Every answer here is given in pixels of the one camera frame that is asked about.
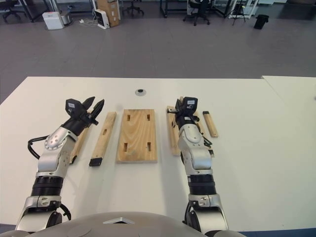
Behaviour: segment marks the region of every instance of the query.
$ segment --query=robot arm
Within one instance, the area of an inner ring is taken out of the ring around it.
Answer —
[[[56,211],[59,207],[71,219],[69,211],[61,203],[60,192],[69,166],[70,153],[78,136],[92,123],[98,124],[95,118],[101,112],[104,100],[88,113],[87,109],[93,100],[94,97],[83,103],[74,99],[66,101],[66,111],[70,118],[45,140],[45,150],[39,158],[32,193],[26,198],[16,230],[32,233],[61,223],[62,216]]]
[[[168,112],[175,113],[175,121],[179,127],[178,147],[190,189],[184,223],[212,236],[220,230],[228,230],[228,225],[212,175],[213,154],[205,146],[208,141],[195,123],[198,118],[193,114],[197,105],[197,98],[180,98],[175,110]]]

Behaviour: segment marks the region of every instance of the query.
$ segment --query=white table surface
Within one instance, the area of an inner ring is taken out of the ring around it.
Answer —
[[[136,96],[138,88],[146,96]],[[315,132],[264,79],[27,78],[0,105],[0,223],[16,224],[31,193],[38,161],[27,141],[68,118],[66,99],[89,96],[106,104],[64,181],[62,202],[73,217],[125,210],[181,221],[188,185],[180,159],[171,155],[165,114],[181,95],[197,97],[199,113],[210,111],[219,132],[212,139],[214,179],[231,230],[316,226]],[[123,109],[155,109],[158,163],[115,163]],[[110,111],[118,117],[105,159],[89,167]],[[40,153],[42,143],[35,149]]]
[[[316,78],[263,76],[316,137]]]

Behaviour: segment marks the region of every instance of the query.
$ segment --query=black chair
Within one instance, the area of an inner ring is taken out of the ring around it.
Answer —
[[[202,18],[204,21],[207,21],[208,25],[210,24],[209,19],[205,15],[209,6],[209,0],[189,0],[189,6],[191,8],[198,9],[198,12],[186,15],[183,21],[186,21],[188,18],[194,18],[193,25],[196,26],[198,18]]]
[[[134,17],[134,10],[136,10],[136,11],[138,12],[138,14],[139,14],[139,13],[142,13],[143,16],[144,16],[144,11],[141,10],[139,7],[135,7],[135,6],[134,6],[134,2],[135,2],[135,1],[140,1],[140,2],[141,2],[142,0],[130,0],[130,2],[131,2],[132,5],[131,5],[130,7],[128,7],[127,9],[124,9],[124,10],[122,11],[122,14],[123,14],[123,15],[124,15],[124,12],[125,12],[125,11],[127,11],[127,13],[129,13],[129,11],[132,10],[131,16]]]
[[[14,7],[18,3],[19,2],[17,0],[5,0],[5,1],[1,1],[0,2],[0,9],[2,9],[2,10],[9,10],[8,12],[5,12],[3,14],[4,22],[8,23],[6,18],[9,15],[15,15],[15,17],[18,18],[19,20],[21,20],[21,17],[17,13],[24,13],[24,15],[26,16],[24,11],[17,11],[17,10],[12,10],[11,9],[12,7]]]

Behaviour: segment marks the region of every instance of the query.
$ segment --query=light wood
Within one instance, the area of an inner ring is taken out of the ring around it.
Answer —
[[[75,147],[70,153],[70,160],[69,160],[70,164],[73,164],[75,162],[75,159],[79,155],[81,147],[84,143],[85,137],[87,136],[88,130],[89,130],[89,127],[86,127],[82,131],[82,133],[79,135],[78,140],[76,141]]]
[[[167,109],[174,110],[174,107],[167,106]],[[179,129],[175,123],[175,114],[167,113],[167,123],[170,137],[171,152],[174,156],[180,155],[180,149],[178,148]]]
[[[209,111],[203,111],[203,116],[208,128],[208,131],[211,134],[211,137],[218,137],[217,129],[215,127],[212,116],[209,114]]]
[[[105,118],[105,121],[103,123],[97,144],[95,145],[92,158],[90,161],[90,166],[99,166],[101,164],[103,156],[108,147],[108,143],[111,137],[116,117],[116,112],[108,112],[107,117]],[[95,161],[94,159],[99,159],[99,162],[95,165],[91,165]]]
[[[173,106],[167,106],[167,109],[174,110],[175,108]],[[204,126],[201,123],[201,118],[196,111],[194,113],[194,116],[197,116],[200,121],[196,122],[196,124],[199,126],[201,133],[204,137],[206,137],[209,140],[208,133],[205,132]],[[175,123],[175,114],[167,113],[167,119],[168,119],[168,130],[169,130],[169,137],[170,137],[170,146],[171,146],[171,152],[174,156],[180,156],[180,149],[178,147],[178,141],[179,141],[179,128],[178,125]]]
[[[124,110],[117,162],[157,162],[154,110]]]

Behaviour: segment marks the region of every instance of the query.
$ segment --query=black bin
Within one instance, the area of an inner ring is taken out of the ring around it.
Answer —
[[[267,15],[258,15],[256,18],[257,21],[254,28],[259,30],[261,30],[264,24],[269,21],[269,16]]]

